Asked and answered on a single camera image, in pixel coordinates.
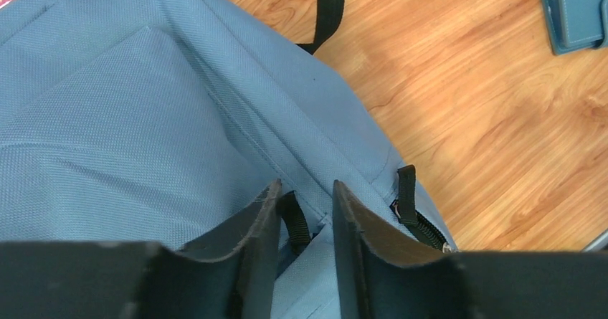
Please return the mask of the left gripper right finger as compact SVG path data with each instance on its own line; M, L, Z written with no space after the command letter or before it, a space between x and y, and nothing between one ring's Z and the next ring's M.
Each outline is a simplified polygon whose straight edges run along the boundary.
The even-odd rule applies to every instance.
M453 252L333 185L342 318L605 318L606 252Z

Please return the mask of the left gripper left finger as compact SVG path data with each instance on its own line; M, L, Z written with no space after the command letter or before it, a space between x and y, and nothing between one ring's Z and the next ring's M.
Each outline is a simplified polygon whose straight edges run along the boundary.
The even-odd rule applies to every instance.
M173 251L158 242L4 242L3 318L268 318L282 193Z

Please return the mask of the blue-grey backpack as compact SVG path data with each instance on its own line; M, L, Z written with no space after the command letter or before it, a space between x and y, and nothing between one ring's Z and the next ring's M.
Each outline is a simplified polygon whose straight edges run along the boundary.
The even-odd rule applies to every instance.
M228 0L16 0L1 10L1 244L178 251L282 185L268 318L342 318L333 185L456 249L413 168L313 53Z

